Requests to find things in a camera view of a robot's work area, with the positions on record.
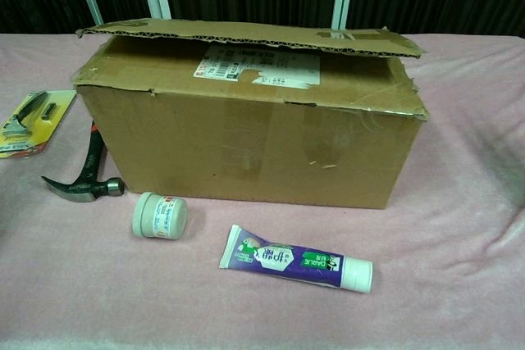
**claw hammer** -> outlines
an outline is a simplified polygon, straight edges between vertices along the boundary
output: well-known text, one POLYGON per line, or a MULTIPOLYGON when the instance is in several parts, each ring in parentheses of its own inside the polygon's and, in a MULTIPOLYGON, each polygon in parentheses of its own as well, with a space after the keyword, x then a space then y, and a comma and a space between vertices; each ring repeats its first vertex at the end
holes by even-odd
POLYGON ((121 196, 124 193, 124 182, 120 178, 110 178, 105 182, 98 182, 98 165, 100 154, 104 148, 104 141, 98 132, 98 127, 91 124, 91 137, 89 139, 88 156, 85 158, 84 167, 79 177, 72 184, 61 184, 45 176, 52 192, 66 200, 73 202, 92 202, 100 196, 121 196))

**hammer head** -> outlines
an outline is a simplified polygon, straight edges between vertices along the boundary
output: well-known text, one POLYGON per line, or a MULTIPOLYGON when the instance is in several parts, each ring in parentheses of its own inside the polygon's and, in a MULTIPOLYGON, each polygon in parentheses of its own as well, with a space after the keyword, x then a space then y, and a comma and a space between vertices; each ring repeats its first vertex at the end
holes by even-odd
POLYGON ((14 115, 9 120, 9 123, 7 123, 3 130, 3 135, 29 135, 31 134, 30 130, 22 125, 20 121, 18 120, 18 116, 14 115))
POLYGON ((92 202, 100 196, 121 196, 124 193, 124 183, 120 178, 110 178, 105 182, 74 182, 61 184, 45 176, 46 184, 56 195, 72 202, 92 202))

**toothpaste cap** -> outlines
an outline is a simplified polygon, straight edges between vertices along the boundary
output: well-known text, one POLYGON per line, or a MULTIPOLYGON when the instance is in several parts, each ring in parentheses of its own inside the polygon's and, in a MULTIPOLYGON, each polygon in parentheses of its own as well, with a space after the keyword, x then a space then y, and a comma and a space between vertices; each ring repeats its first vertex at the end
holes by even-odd
POLYGON ((345 256, 341 288, 360 293, 370 293, 372 287, 372 262, 345 256))

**purple toothpaste tube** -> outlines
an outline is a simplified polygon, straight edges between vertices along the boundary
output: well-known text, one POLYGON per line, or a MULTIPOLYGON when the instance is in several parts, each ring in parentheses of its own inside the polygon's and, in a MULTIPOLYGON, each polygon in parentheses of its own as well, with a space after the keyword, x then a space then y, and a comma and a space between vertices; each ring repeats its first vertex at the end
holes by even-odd
POLYGON ((232 225, 220 268, 280 276, 370 293, 372 262, 302 246, 268 242, 232 225))

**table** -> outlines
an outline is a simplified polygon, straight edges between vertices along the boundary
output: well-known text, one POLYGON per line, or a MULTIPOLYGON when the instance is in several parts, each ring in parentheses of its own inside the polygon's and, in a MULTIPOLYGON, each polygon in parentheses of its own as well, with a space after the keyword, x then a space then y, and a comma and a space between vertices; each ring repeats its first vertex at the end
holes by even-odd
MULTIPOLYGON (((46 151, 0 161, 0 348, 519 348, 525 345, 525 41, 408 35, 431 113, 387 209, 188 198, 178 241, 131 233, 137 194, 74 203, 78 97, 46 151), (219 270, 232 224, 372 260, 370 294, 219 270)), ((71 89, 107 37, 0 35, 0 118, 71 89)), ((111 156, 99 176, 118 175, 111 156)))

